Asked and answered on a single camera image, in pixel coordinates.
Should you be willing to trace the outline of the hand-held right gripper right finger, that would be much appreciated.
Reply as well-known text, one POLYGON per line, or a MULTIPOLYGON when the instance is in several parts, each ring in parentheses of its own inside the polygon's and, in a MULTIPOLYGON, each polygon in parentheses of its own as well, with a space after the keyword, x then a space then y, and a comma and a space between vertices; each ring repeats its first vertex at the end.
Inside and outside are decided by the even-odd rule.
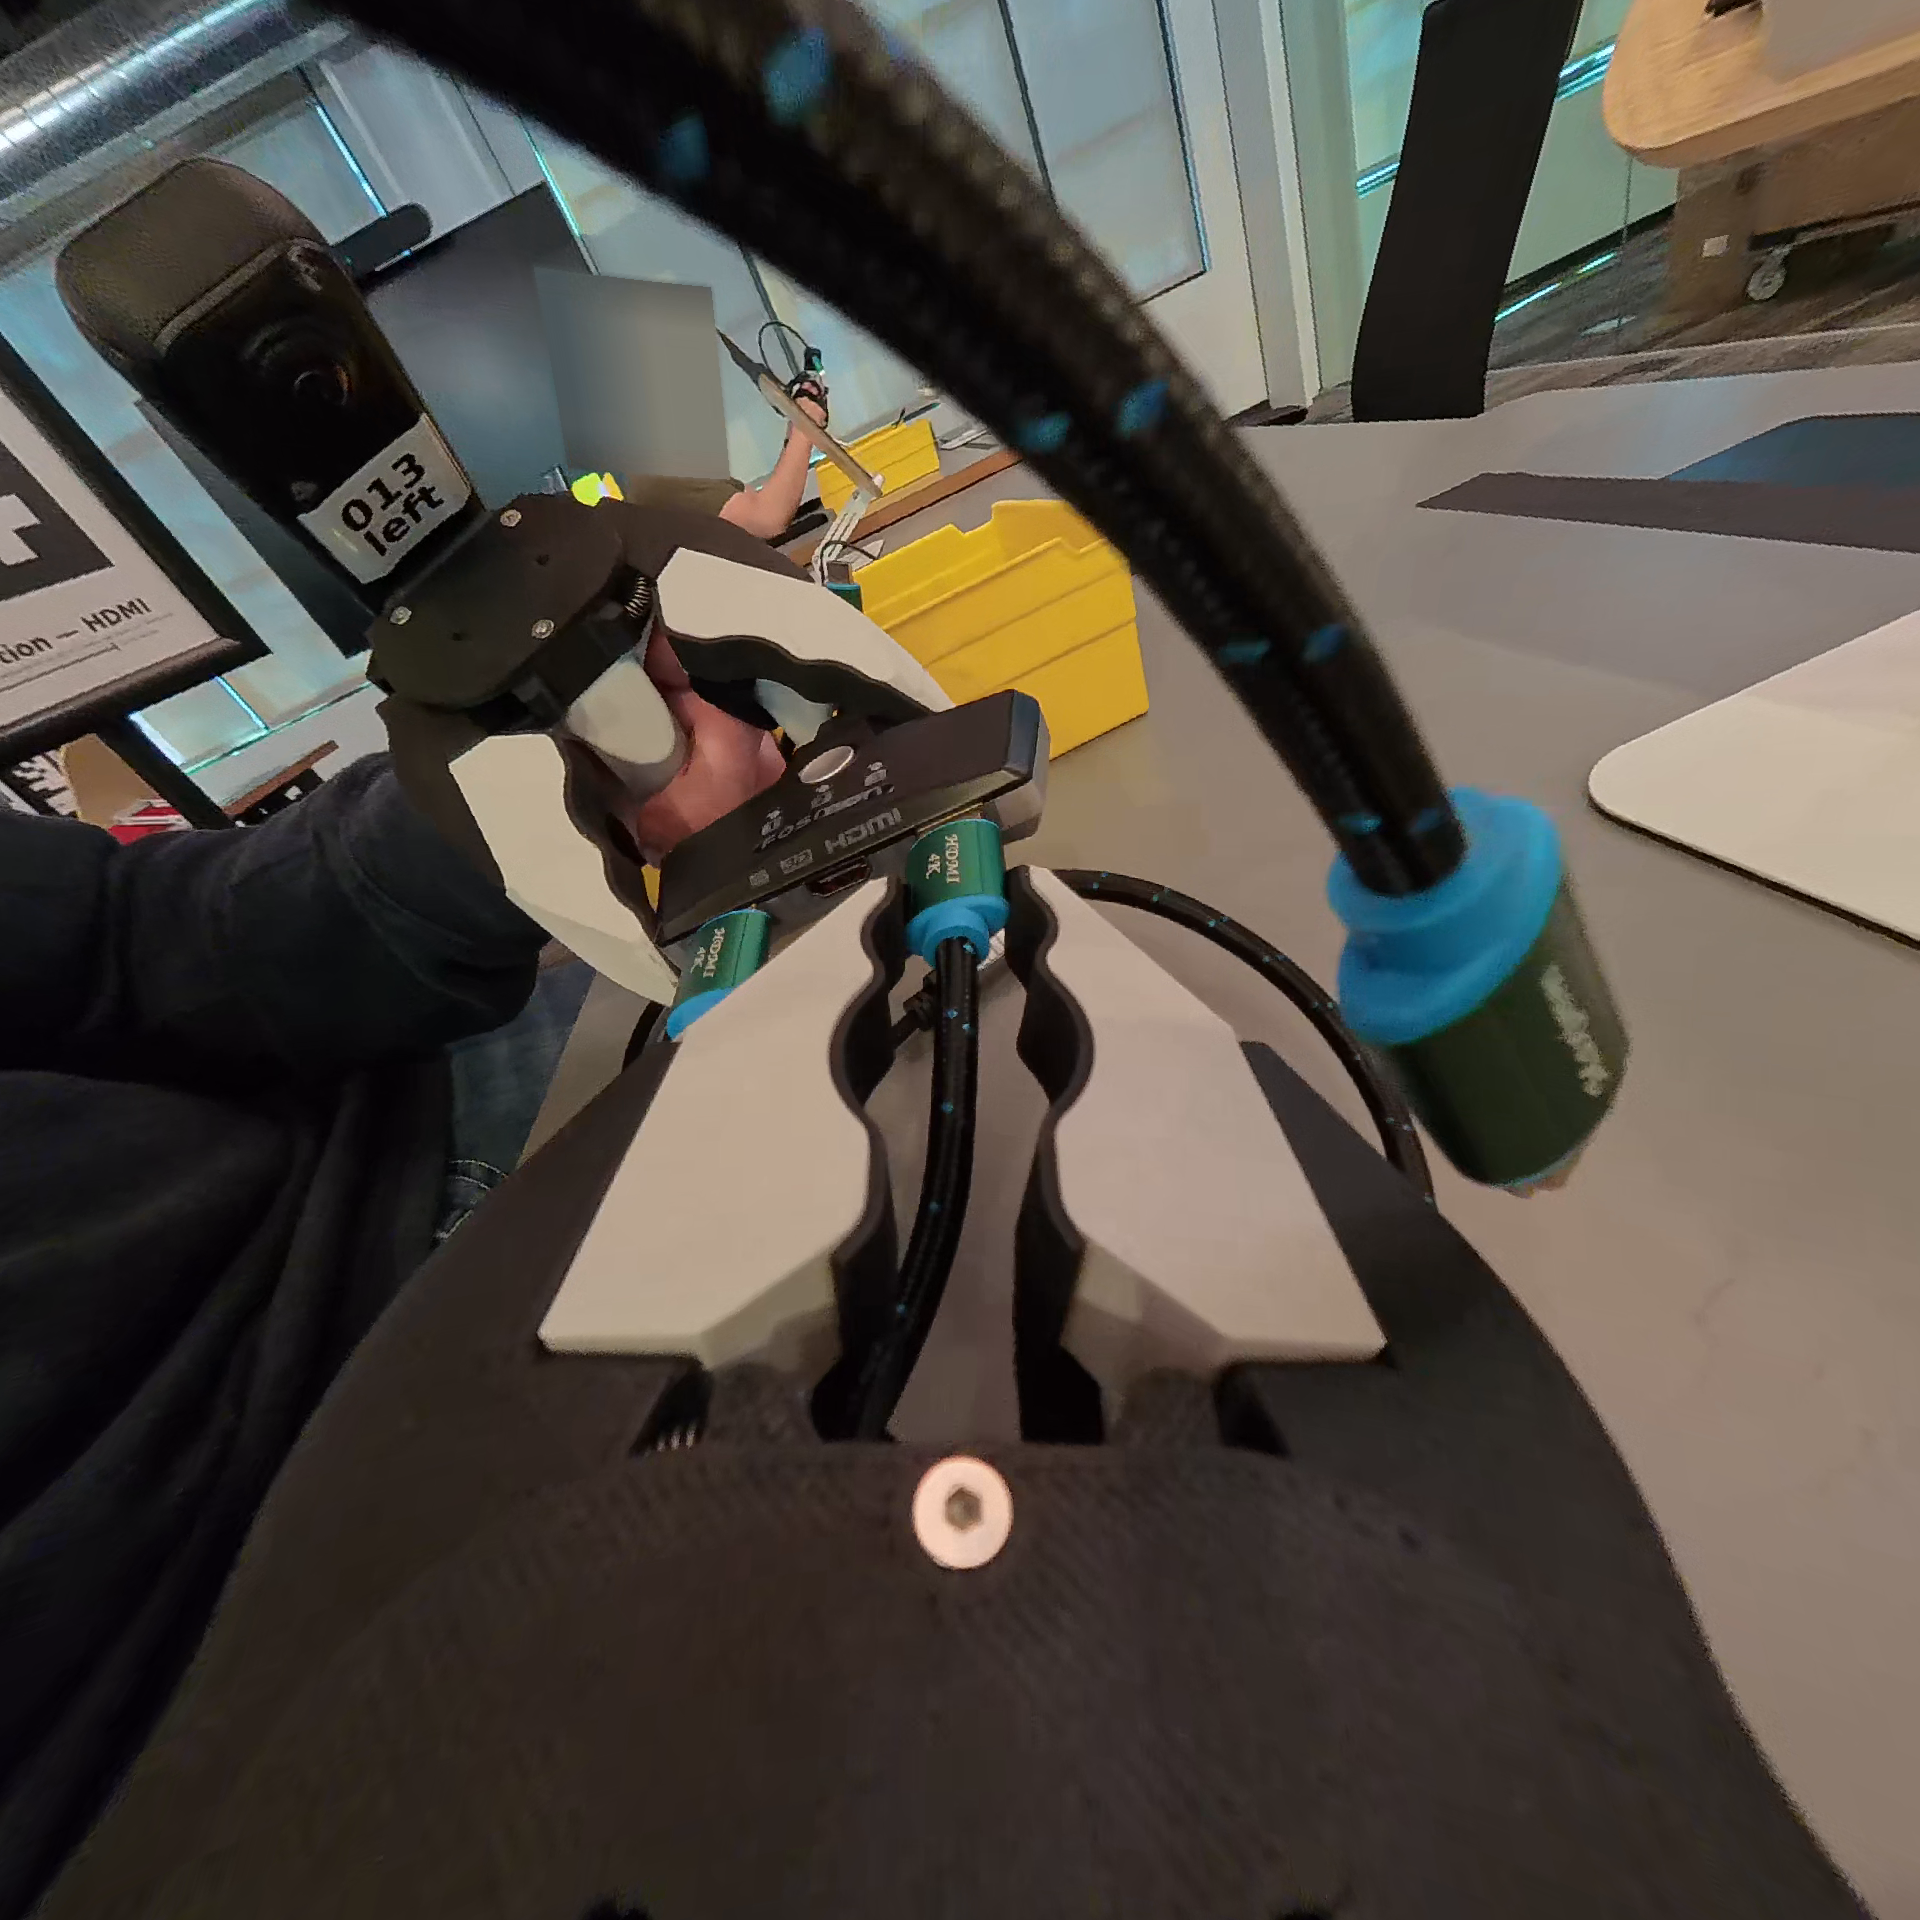
POLYGON ((1014 871, 1017 1053, 1046 1097, 1014 1224, 1022 1423, 1145 1375, 1368 1361, 1385 1332, 1228 1025, 1045 869, 1014 871))

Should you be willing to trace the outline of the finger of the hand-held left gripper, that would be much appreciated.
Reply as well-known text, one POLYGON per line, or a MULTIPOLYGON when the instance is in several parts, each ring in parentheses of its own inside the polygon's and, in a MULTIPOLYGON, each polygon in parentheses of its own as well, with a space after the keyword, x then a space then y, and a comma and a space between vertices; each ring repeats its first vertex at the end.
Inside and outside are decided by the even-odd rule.
POLYGON ((544 730, 481 735, 448 769, 504 896, 616 986, 671 1002, 679 973, 655 946, 646 902, 616 890, 605 828, 576 821, 559 741, 544 730))
POLYGON ((901 642, 790 566, 682 545, 655 576, 655 615, 708 706, 788 737, 833 722, 889 729, 953 706, 901 642))

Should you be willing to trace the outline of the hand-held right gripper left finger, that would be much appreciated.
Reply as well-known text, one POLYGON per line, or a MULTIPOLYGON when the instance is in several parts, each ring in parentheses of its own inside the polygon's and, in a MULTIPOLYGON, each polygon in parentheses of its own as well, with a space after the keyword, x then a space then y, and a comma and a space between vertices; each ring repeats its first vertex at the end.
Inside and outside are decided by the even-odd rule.
POLYGON ((873 877, 663 1048, 537 1330, 549 1353, 764 1361, 816 1384, 896 1304, 886 1148, 903 885, 873 877))

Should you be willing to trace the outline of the black switch lead cable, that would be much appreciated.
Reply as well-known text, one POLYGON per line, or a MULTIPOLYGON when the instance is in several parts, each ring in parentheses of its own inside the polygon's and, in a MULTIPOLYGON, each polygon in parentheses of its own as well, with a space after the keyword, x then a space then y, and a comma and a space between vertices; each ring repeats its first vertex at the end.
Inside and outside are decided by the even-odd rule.
POLYGON ((655 943, 682 953, 743 908, 765 912, 784 940, 868 879, 903 877, 911 845, 957 818, 989 818, 1004 840, 1022 840, 1040 828, 1046 780, 1041 706, 1020 690, 890 726, 837 718, 777 784, 668 853, 655 943))

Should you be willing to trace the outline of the yellow plastic bin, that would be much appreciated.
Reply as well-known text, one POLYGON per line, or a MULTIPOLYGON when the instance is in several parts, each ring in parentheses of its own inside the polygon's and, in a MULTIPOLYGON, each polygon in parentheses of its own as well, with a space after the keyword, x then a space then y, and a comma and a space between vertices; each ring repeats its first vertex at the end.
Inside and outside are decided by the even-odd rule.
POLYGON ((1052 757, 1148 716, 1134 574, 1062 501, 1004 497, 983 525, 936 528, 855 585, 956 703, 1033 697, 1052 757))

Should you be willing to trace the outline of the another person's forearm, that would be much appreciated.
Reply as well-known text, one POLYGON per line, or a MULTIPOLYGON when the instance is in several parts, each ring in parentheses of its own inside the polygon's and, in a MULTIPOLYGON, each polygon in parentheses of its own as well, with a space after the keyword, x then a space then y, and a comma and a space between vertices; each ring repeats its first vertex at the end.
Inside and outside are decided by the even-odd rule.
POLYGON ((814 446, 790 424, 765 480, 733 490, 717 516, 760 541, 777 541, 799 513, 810 450, 814 446))

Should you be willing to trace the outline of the person's left hand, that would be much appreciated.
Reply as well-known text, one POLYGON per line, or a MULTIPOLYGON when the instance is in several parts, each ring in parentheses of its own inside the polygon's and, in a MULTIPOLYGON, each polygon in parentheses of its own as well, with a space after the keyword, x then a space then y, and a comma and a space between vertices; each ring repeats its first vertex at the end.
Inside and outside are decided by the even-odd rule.
POLYGON ((680 768, 654 796, 628 807, 640 856, 661 866, 695 832, 752 801, 784 774, 777 726, 750 703, 746 716, 708 702, 695 686, 654 678, 682 733, 680 768))

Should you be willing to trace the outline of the tan-backed monitor on stand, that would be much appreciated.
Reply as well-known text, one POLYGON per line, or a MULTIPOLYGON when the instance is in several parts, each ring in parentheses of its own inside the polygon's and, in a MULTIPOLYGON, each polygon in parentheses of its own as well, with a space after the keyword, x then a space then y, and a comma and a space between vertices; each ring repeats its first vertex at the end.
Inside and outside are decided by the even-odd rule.
POLYGON ((807 562, 809 578, 816 585, 828 585, 832 554, 857 540, 857 524, 861 513, 880 501, 880 478, 829 432, 825 420, 814 420, 799 402, 802 392, 816 392, 818 397, 825 396, 825 358, 821 350, 794 327, 788 327, 782 319, 770 319, 770 327, 778 334, 790 334, 799 343, 799 373, 785 382, 782 382, 777 373, 758 358, 746 354, 719 327, 714 329, 714 336, 735 369, 754 384, 756 392, 767 400, 784 420, 788 420, 788 429, 802 433, 804 444, 809 444, 810 450, 816 450, 823 462, 839 470, 853 486, 848 501, 839 513, 832 516, 825 536, 816 543, 807 562))

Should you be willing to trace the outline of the person's blue jeans leg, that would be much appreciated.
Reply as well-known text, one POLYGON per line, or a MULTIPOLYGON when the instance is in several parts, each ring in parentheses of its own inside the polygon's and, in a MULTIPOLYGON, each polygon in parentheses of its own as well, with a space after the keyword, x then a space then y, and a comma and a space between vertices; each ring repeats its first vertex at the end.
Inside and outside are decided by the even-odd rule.
POLYGON ((544 967, 513 1020, 448 1050, 449 1122, 434 1244, 513 1173, 589 985, 581 959, 544 967))

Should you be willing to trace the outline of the wooden office desk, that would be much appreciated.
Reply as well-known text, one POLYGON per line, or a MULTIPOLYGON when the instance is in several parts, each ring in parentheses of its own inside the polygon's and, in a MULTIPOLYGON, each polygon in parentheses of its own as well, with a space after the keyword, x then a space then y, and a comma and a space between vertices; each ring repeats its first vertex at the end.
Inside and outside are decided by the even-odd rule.
MULTIPOLYGON (((904 486, 901 490, 880 496, 871 502, 853 528, 853 543, 864 543, 878 540, 882 532, 896 528, 901 521, 910 521, 921 512, 930 512, 941 506, 946 501, 960 496, 962 490, 983 485, 999 473, 1008 473, 1009 468, 1020 466, 1020 454, 1009 447, 985 450, 976 458, 953 466, 950 470, 938 470, 914 486, 904 486)), ((828 536, 832 525, 832 516, 810 501, 799 516, 794 516, 788 528, 784 529, 782 540, 774 541, 774 548, 784 551, 798 565, 807 562, 818 545, 828 536)))
POLYGON ((260 824, 270 815, 296 805, 324 781, 324 769, 337 751, 341 744, 330 737, 314 742, 308 751, 225 800, 225 818, 234 824, 260 824))

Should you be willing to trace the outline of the black sign easel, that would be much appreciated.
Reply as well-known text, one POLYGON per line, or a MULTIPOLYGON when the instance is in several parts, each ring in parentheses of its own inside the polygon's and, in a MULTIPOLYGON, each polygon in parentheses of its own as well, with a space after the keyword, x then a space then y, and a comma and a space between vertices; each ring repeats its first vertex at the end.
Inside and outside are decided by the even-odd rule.
POLYGON ((156 800, 164 801, 190 828, 230 829, 234 818, 184 773, 127 713, 105 718, 94 735, 110 757, 142 781, 156 800))

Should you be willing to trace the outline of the black video bar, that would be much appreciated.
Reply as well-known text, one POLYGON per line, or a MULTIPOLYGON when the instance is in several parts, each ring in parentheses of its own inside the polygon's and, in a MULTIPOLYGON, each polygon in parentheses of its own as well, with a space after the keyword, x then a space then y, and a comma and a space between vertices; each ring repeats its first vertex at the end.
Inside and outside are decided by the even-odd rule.
POLYGON ((330 242, 329 249, 353 285, 369 285, 384 271, 426 246, 434 223, 426 207, 406 200, 330 242))

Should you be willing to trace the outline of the framed marker sign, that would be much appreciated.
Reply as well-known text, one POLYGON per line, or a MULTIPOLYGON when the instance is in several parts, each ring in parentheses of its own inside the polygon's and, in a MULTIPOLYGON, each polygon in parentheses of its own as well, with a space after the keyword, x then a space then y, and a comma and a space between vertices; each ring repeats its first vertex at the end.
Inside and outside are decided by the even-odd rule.
POLYGON ((266 655, 247 615, 2 344, 5 762, 266 655))

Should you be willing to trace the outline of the person's dark sweater torso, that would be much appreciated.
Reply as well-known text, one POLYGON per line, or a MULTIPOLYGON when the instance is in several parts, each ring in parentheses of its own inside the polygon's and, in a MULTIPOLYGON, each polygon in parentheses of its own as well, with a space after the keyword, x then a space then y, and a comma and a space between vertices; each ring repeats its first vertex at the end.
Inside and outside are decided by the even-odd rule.
POLYGON ((5 1070, 5 1805, 81 1804, 424 1254, 445 1044, 345 1071, 5 1070))

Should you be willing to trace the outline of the white monitor stand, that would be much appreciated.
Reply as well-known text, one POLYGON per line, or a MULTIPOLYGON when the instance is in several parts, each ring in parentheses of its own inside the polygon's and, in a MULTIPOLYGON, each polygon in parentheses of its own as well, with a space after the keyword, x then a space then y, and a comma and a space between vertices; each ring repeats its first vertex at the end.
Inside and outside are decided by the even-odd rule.
POLYGON ((1918 942, 1918 613, 1606 751, 1621 828, 1918 942))

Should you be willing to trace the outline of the black standing panel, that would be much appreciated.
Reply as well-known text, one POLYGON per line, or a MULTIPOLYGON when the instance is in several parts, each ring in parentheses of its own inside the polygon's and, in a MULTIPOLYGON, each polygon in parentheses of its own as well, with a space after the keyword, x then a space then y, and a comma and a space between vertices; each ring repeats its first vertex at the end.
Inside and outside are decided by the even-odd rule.
POLYGON ((1351 418, 1471 418, 1580 2, 1424 12, 1399 170, 1351 368, 1351 418))

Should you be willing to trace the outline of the cardboard boxes on cart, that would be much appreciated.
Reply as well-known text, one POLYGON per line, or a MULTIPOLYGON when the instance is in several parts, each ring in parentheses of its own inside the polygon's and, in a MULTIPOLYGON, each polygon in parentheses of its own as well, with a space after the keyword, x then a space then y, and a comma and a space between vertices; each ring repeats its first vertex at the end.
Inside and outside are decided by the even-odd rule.
POLYGON ((1914 237, 1918 102, 1678 173, 1664 312, 1703 319, 1773 300, 1809 261, 1914 237))

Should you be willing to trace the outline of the large black wall display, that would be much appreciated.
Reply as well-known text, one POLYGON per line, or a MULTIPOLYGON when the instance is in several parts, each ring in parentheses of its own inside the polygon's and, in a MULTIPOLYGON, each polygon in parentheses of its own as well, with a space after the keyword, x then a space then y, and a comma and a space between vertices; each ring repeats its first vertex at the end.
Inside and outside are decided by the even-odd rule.
POLYGON ((490 510, 557 473, 735 490, 710 293, 591 271, 549 188, 389 263, 365 300, 490 510))

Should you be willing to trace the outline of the silver ventilation duct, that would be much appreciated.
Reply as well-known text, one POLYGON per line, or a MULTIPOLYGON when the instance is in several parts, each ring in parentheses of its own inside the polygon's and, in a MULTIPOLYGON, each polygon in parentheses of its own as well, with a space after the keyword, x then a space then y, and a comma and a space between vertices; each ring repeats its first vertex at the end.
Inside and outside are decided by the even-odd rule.
POLYGON ((2 61, 5 173, 40 176, 256 61, 341 37, 314 5, 92 5, 2 61))

